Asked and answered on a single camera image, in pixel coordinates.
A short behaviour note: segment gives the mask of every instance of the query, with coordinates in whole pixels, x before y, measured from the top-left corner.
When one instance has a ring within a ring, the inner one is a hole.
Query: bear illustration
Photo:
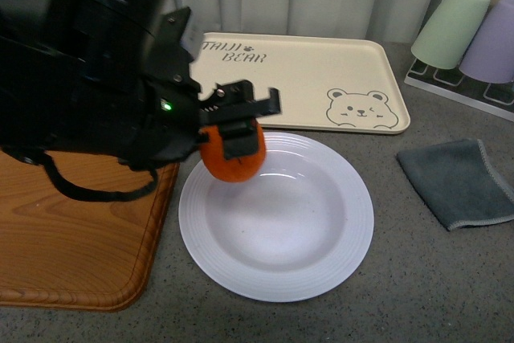
[[[331,100],[327,118],[337,126],[391,129],[398,124],[398,116],[387,105],[389,98],[383,92],[358,94],[333,88],[327,95]]]

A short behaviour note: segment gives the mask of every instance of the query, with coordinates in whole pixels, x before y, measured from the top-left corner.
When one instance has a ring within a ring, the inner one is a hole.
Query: beige tray
[[[191,73],[201,98],[241,79],[256,99],[278,88],[283,113],[259,119],[268,128],[396,134],[410,124],[384,49],[366,40],[208,33]]]

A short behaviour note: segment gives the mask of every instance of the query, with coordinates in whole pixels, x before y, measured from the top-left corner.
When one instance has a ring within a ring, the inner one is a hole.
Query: white ceramic plate
[[[361,264],[373,206],[357,171],[319,142],[265,133],[267,157],[247,182],[213,178],[203,162],[179,204],[187,250],[214,281],[256,300],[325,293]]]

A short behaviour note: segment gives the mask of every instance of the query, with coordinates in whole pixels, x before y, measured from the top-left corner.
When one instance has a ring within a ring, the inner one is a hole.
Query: orange fruit
[[[209,135],[209,141],[200,145],[200,155],[207,170],[218,180],[224,182],[244,182],[257,174],[266,158],[266,144],[263,129],[257,124],[259,150],[250,156],[226,160],[223,154],[223,142],[218,126],[202,129]]]

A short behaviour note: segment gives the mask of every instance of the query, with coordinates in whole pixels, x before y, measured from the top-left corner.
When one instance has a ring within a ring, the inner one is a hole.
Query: gray cloth
[[[461,140],[398,153],[410,183],[452,231],[514,219],[514,189],[492,167],[481,140]]]

